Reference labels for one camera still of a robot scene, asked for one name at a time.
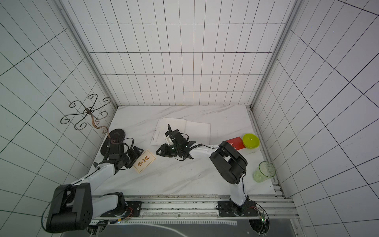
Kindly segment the cream patterned photo card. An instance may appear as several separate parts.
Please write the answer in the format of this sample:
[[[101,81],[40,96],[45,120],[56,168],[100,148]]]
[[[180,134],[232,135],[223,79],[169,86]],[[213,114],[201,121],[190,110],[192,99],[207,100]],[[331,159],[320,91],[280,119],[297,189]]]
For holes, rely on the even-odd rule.
[[[155,160],[156,157],[147,150],[136,160],[133,167],[138,173],[141,173]]]

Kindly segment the white photo album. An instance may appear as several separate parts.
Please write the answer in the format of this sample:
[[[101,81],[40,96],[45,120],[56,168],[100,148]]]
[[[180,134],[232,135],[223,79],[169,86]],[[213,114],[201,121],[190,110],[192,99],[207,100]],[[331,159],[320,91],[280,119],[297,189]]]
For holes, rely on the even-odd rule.
[[[178,129],[181,133],[189,136],[190,141],[210,145],[211,124],[187,121],[181,118],[160,118],[151,139],[151,146],[160,146],[166,143],[165,133],[168,131],[168,125],[172,131]]]

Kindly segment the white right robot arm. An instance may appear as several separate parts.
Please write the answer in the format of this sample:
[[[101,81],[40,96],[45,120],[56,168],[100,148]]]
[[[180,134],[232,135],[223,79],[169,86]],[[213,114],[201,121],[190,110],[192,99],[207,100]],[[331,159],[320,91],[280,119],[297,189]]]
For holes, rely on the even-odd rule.
[[[230,184],[230,201],[237,207],[247,206],[243,177],[247,172],[248,162],[230,143],[223,141],[219,145],[204,145],[189,138],[184,138],[179,130],[168,126],[165,133],[166,143],[156,151],[161,157],[175,158],[178,161],[187,159],[210,160],[221,177]]]

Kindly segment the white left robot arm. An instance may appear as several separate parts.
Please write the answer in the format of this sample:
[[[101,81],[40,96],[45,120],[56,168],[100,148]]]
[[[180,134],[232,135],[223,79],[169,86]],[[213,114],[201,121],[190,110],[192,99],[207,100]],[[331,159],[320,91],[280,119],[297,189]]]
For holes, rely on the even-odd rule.
[[[114,143],[95,170],[81,179],[58,186],[52,201],[43,212],[47,220],[41,221],[42,228],[51,234],[87,230],[96,236],[108,225],[138,217],[142,203],[126,201],[122,192],[94,195],[94,191],[120,170],[131,168],[143,150],[132,145],[124,150],[126,143]]]

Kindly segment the red photo card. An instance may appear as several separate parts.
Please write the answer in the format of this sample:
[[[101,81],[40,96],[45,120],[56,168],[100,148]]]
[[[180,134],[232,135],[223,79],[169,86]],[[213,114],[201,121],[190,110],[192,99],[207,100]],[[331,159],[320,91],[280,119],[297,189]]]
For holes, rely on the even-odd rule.
[[[227,140],[227,142],[234,148],[236,149],[237,151],[238,150],[241,150],[241,149],[244,149],[245,146],[243,144],[243,141],[240,137],[235,137],[233,139],[229,139]]]

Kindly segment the lime green plastic bowl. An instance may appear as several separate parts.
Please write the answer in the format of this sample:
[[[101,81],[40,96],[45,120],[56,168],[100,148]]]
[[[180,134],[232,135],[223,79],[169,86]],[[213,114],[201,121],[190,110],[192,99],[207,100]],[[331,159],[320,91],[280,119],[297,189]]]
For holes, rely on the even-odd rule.
[[[245,134],[242,138],[242,142],[247,149],[257,149],[260,146],[259,138],[252,133]]]

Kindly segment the clear green glass cup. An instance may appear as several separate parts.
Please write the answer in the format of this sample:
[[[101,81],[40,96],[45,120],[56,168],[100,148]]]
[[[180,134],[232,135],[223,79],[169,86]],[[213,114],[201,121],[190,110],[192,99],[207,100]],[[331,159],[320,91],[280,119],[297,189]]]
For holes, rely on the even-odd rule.
[[[276,169],[272,163],[263,161],[253,173],[253,180],[257,183],[264,182],[276,175]]]

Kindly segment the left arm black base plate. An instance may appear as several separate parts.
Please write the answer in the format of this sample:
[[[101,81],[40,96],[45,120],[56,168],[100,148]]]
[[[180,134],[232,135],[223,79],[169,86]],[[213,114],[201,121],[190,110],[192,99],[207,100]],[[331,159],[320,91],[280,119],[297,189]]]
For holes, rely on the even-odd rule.
[[[122,201],[116,208],[106,211],[101,217],[118,217],[118,218],[130,218],[139,217],[141,211],[141,201]]]

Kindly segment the aluminium mounting rail frame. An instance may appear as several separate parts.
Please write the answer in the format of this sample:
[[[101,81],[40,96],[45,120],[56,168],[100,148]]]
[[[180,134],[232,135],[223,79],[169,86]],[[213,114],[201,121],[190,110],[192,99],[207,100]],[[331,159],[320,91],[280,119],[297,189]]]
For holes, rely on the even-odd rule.
[[[250,195],[258,217],[220,217],[218,201],[227,195],[127,195],[141,201],[139,217],[108,225],[96,236],[87,231],[65,237],[303,237],[305,232],[294,202],[278,195]]]

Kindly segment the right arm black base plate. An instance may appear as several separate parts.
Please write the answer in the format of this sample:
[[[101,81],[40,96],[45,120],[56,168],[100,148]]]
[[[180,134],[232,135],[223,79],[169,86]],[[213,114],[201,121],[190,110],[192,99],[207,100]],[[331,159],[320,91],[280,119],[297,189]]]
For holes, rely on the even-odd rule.
[[[258,217],[257,205],[254,201],[247,199],[242,206],[238,206],[231,200],[218,201],[216,209],[220,217]]]

